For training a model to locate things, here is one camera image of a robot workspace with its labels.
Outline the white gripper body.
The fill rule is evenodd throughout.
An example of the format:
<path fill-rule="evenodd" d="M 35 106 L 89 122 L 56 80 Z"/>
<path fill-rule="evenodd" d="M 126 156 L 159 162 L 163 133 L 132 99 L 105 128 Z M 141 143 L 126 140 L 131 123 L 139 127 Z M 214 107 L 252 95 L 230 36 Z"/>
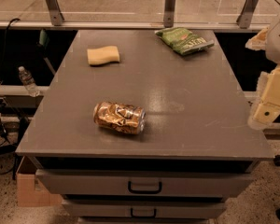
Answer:
<path fill-rule="evenodd" d="M 280 64 L 280 12 L 269 26 L 266 37 L 266 57 Z"/>

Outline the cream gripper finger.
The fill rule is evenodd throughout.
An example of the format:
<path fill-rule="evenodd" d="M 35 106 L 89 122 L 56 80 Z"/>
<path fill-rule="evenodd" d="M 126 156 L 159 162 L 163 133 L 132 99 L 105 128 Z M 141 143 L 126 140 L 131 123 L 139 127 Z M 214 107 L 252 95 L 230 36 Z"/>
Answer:
<path fill-rule="evenodd" d="M 245 47 L 252 50 L 266 50 L 266 38 L 268 30 L 268 27 L 263 28 L 245 43 Z"/>
<path fill-rule="evenodd" d="M 256 99 L 251 106 L 248 125 L 254 130 L 264 130 L 280 115 L 280 64 L 271 73 L 261 72 Z"/>

